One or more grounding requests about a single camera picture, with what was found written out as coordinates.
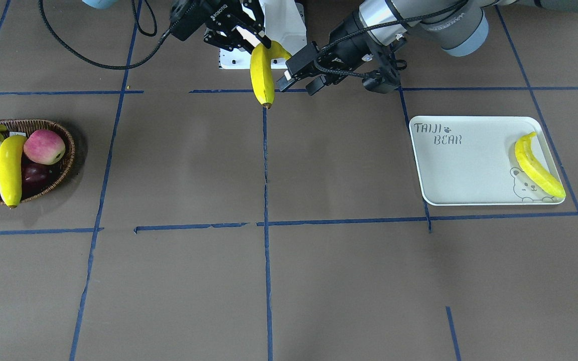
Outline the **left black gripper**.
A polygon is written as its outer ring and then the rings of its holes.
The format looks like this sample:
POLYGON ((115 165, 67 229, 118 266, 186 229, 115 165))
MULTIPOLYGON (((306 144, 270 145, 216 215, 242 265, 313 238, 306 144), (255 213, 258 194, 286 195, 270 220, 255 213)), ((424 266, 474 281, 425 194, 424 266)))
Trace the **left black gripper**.
POLYGON ((347 76, 362 79, 365 73, 379 71, 400 77, 407 62, 395 59, 394 53, 406 43, 403 20, 392 11, 374 15, 354 11, 330 32, 328 44, 319 49, 317 43, 308 43, 287 59, 286 71, 276 87, 285 92, 298 81, 314 78, 305 86, 314 96, 327 81, 341 81, 347 76))

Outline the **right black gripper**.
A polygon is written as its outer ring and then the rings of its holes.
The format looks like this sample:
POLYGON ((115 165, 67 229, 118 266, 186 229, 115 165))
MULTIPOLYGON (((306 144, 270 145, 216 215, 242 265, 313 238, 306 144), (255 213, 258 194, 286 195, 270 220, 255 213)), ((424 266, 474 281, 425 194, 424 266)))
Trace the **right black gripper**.
POLYGON ((252 52, 262 44, 271 49, 259 1, 208 1, 205 43, 225 51, 252 52))

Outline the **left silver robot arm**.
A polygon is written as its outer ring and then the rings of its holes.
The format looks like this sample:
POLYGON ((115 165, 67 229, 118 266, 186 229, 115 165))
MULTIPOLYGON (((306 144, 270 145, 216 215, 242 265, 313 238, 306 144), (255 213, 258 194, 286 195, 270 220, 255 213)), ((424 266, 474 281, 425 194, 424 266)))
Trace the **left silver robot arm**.
POLYGON ((438 43, 454 57, 475 52, 486 40, 486 7, 509 1, 365 1, 330 32, 329 42, 308 44, 286 62, 277 80, 284 92, 309 78, 306 90, 314 95, 350 76, 360 78, 367 91, 385 94, 397 89, 404 60, 393 57, 406 43, 405 34, 438 43))

